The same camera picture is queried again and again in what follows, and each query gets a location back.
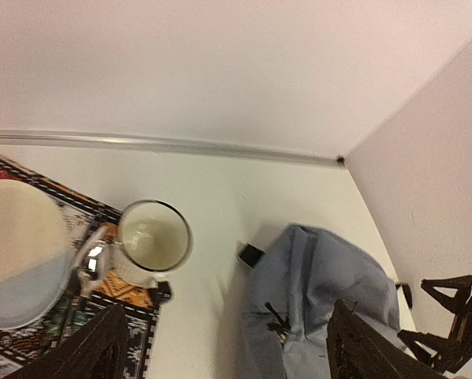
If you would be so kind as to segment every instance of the metal edge strip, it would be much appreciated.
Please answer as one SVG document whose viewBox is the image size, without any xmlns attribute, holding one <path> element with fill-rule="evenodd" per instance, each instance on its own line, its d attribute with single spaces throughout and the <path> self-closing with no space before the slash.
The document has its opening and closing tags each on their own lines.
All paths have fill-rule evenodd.
<svg viewBox="0 0 472 379">
<path fill-rule="evenodd" d="M 340 167 L 335 159 L 295 152 L 284 152 L 251 146 L 215 142 L 187 141 L 170 138 L 123 136 L 114 134 L 50 132 L 36 130 L 0 130 L 0 144 L 26 144 L 82 148 L 117 148 L 151 152 L 174 152 L 202 156 L 224 156 Z"/>
</svg>

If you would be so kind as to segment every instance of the plate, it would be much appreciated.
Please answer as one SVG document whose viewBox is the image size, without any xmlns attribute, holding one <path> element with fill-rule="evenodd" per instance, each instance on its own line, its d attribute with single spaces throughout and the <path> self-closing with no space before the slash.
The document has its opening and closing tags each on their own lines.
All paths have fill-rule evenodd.
<svg viewBox="0 0 472 379">
<path fill-rule="evenodd" d="M 0 329 L 30 324 L 55 304 L 71 253 L 54 201 L 23 182 L 0 180 Z"/>
</svg>

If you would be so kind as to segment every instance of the glass mug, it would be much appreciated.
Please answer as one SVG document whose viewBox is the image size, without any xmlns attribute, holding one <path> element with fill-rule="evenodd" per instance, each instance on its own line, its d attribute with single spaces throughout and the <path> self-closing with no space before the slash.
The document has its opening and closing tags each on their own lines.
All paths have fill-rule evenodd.
<svg viewBox="0 0 472 379">
<path fill-rule="evenodd" d="M 106 256 L 110 254 L 111 265 L 121 279 L 138 287 L 156 287 L 168 274 L 184 265 L 192 251 L 189 224 L 179 211 L 162 201 L 132 203 L 122 213 L 113 242 L 103 241 L 106 232 L 107 227 L 100 227 L 82 249 L 87 281 L 91 272 L 99 271 L 97 265 L 105 265 Z M 92 291 L 95 285 L 87 283 L 85 287 Z"/>
</svg>

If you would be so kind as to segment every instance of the woven placemat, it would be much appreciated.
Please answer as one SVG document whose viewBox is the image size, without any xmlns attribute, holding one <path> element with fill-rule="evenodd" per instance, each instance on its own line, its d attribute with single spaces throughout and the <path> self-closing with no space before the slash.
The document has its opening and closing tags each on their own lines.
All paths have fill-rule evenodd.
<svg viewBox="0 0 472 379">
<path fill-rule="evenodd" d="M 0 156 L 0 179 L 19 180 L 34 186 L 58 205 L 62 212 L 73 252 L 102 224 L 116 232 L 121 212 L 100 201 L 72 191 L 63 185 L 30 171 Z M 124 378 L 145 378 L 152 348 L 159 302 L 150 291 L 134 287 L 110 272 L 88 300 L 84 311 L 77 308 L 78 298 L 64 294 L 44 317 L 9 331 L 0 331 L 0 378 L 18 370 L 56 347 L 80 326 L 111 303 L 124 306 L 129 329 Z"/>
</svg>

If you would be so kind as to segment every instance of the white table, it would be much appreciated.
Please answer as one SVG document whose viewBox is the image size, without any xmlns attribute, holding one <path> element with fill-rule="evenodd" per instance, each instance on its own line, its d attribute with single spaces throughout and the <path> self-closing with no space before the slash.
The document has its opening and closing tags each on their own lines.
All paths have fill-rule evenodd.
<svg viewBox="0 0 472 379">
<path fill-rule="evenodd" d="M 397 280 L 350 173 L 247 159 L 95 148 L 0 145 L 0 153 L 115 208 L 144 198 L 172 204 L 189 221 L 194 250 L 170 278 L 150 379 L 231 379 L 247 270 L 243 243 L 259 248 L 288 223 L 325 227 L 371 254 Z M 400 295 L 402 327 L 414 329 Z"/>
</svg>

